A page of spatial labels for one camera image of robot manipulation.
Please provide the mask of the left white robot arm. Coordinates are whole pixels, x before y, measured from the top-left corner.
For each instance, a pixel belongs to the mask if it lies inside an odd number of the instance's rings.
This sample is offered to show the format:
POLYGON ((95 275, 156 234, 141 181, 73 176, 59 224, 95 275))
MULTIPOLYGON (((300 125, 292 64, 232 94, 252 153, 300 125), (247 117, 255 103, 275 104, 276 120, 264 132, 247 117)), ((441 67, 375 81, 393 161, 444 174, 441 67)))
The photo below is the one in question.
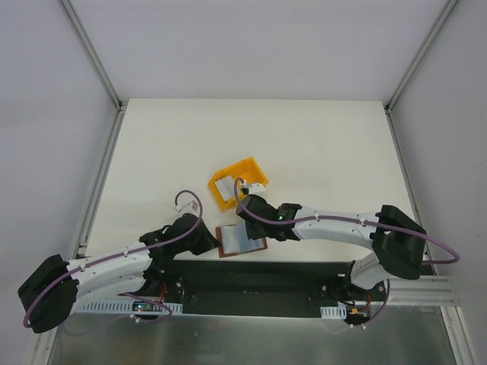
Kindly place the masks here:
POLYGON ((172 224, 105 255, 73 260, 51 255, 18 289, 25 310, 23 325, 41 334, 98 300, 139 291, 154 295, 166 262, 183 252, 198 256, 219 245, 202 219, 185 213, 172 224))

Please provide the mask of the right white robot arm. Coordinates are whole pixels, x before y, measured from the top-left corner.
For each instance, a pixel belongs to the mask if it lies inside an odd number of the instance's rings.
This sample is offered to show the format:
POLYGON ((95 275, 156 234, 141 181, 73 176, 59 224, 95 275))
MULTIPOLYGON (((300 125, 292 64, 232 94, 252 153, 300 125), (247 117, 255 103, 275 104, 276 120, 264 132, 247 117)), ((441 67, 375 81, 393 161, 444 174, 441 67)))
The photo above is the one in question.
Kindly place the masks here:
POLYGON ((417 280, 421 276, 426 231, 404 212, 383 205, 377 213, 340 214, 283 203, 272 207, 258 195, 247 195, 236 214, 252 240, 328 240, 369 249, 356 259, 342 281, 343 293, 360 300, 376 284, 391 278, 417 280))

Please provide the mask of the brown leather card holder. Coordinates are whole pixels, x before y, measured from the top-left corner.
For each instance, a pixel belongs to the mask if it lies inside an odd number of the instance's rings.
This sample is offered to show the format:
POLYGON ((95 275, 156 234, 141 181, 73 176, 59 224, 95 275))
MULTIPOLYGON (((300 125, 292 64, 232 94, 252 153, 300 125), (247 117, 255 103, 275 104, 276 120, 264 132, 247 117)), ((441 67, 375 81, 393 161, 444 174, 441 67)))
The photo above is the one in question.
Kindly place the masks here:
POLYGON ((265 238, 253 240, 247 236, 245 223, 216 227, 216 238, 220 243, 220 258, 245 255, 268 249, 265 238))

